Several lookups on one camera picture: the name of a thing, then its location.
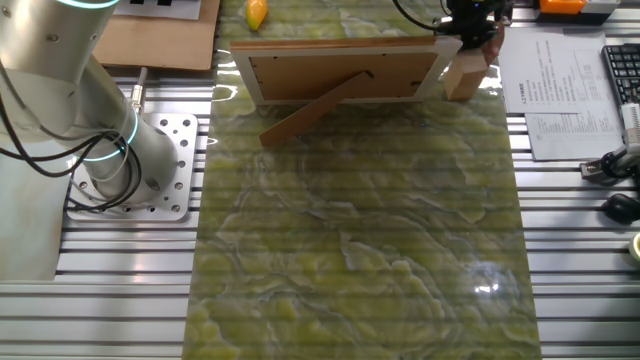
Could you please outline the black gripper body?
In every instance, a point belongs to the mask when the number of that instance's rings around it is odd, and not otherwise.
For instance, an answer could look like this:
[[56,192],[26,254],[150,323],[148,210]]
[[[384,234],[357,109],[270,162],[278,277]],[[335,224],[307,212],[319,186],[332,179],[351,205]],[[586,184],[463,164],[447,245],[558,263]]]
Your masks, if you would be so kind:
[[506,11],[505,0],[447,0],[446,6],[452,18],[448,32],[463,39],[493,35]]

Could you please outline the person left hand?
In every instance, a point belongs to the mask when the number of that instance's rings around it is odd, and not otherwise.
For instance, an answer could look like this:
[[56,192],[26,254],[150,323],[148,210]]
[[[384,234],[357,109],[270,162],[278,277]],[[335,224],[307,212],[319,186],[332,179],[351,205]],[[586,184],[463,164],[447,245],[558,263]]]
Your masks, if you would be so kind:
[[491,65],[498,57],[504,38],[505,25],[499,23],[495,35],[481,47],[487,65]]

